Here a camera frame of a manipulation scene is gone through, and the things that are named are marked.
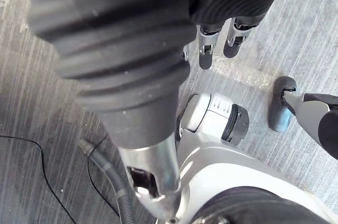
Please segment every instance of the black cable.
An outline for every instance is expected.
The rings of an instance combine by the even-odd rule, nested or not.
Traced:
[[[93,150],[91,151],[91,153],[108,137],[108,135],[106,135],[98,144],[95,145],[95,147],[93,148]],[[87,172],[88,172],[88,176],[91,182],[91,185],[93,185],[94,189],[97,191],[97,193],[101,196],[101,198],[107,203],[107,205],[109,205],[109,207],[115,212],[115,214],[120,218],[120,214],[118,213],[118,211],[111,205],[111,203],[105,198],[105,196],[102,195],[102,193],[99,191],[99,189],[95,186],[93,179],[91,178],[91,174],[90,174],[90,170],[89,170],[89,160],[90,160],[90,155],[87,157]]]
[[[27,139],[27,138],[21,138],[21,137],[14,137],[14,136],[6,136],[6,135],[0,135],[1,138],[12,138],[12,139],[18,139],[18,140],[21,140],[21,141],[26,141],[26,142],[31,142],[33,144],[35,144],[39,150],[40,150],[40,153],[41,153],[41,165],[42,165],[42,172],[43,172],[43,177],[46,181],[46,184],[49,188],[49,190],[52,192],[53,196],[56,198],[56,200],[58,201],[58,203],[60,204],[60,206],[64,209],[64,211],[66,212],[66,214],[68,215],[68,217],[71,219],[71,221],[76,224],[75,220],[73,219],[72,215],[70,215],[70,213],[67,211],[67,209],[65,208],[65,206],[61,203],[60,199],[58,198],[58,196],[55,194],[55,192],[53,191],[52,187],[50,186],[49,184],[49,181],[47,179],[47,176],[46,176],[46,172],[45,172],[45,167],[44,167],[44,157],[43,157],[43,150],[42,150],[42,147],[35,141],[32,141],[30,139]]]

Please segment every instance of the silver metal joint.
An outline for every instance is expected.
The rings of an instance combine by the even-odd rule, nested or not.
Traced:
[[[189,61],[189,44],[186,44],[183,48],[183,59]]]
[[[227,36],[227,43],[228,46],[233,46],[233,44],[236,42],[239,42],[239,45],[248,38],[251,30],[254,27],[248,29],[248,30],[239,30],[236,27],[236,18],[233,17],[230,22],[228,36]]]
[[[174,134],[150,147],[119,147],[119,152],[140,202],[158,219],[173,218],[181,200]]]
[[[217,43],[219,32],[213,34],[205,34],[201,30],[201,26],[197,25],[199,51],[201,55],[212,55]]]

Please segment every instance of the floor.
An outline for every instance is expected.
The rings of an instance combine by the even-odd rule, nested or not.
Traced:
[[[29,32],[28,7],[27,0],[0,0],[0,134],[41,144],[50,183],[77,223],[118,223],[91,187],[86,158],[76,146],[82,137],[98,142],[104,129],[74,103],[77,84],[52,72],[55,51]],[[337,12],[338,0],[275,0],[233,59],[222,55],[227,26],[223,28],[208,71],[199,68],[192,43],[191,74],[181,88],[180,105],[194,92],[218,91],[246,107],[250,128],[239,147],[338,213],[338,161],[295,119],[283,134],[271,131],[266,122],[278,76],[295,78],[300,91],[338,95]],[[123,171],[110,142],[101,149]],[[71,223],[43,181],[39,152],[32,144],[1,138],[0,170],[0,223]],[[92,170],[98,187],[114,201],[107,181]],[[135,199],[134,206],[139,223],[150,223]]]

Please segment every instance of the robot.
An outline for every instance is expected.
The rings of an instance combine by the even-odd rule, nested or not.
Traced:
[[[55,71],[79,81],[78,103],[104,124],[129,185],[158,223],[338,223],[310,195],[236,149],[249,118],[230,99],[193,96],[176,123],[196,27],[207,69],[225,21],[231,19],[224,54],[232,58],[274,0],[31,1],[31,30],[57,49]],[[292,81],[275,86],[270,127],[285,130],[294,114],[336,157],[337,134],[325,125],[336,121],[334,98],[296,95]],[[312,108],[320,118],[311,119]],[[91,155],[104,170],[98,156]],[[125,188],[116,193],[121,223],[135,223]]]

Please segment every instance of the gray flexible hose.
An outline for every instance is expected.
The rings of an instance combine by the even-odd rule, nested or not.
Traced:
[[[94,149],[94,146],[89,141],[81,139],[79,140],[78,145],[109,180],[116,195],[121,224],[136,224],[132,201],[127,191],[127,185],[116,172],[113,165],[102,153],[100,153],[100,151]]]

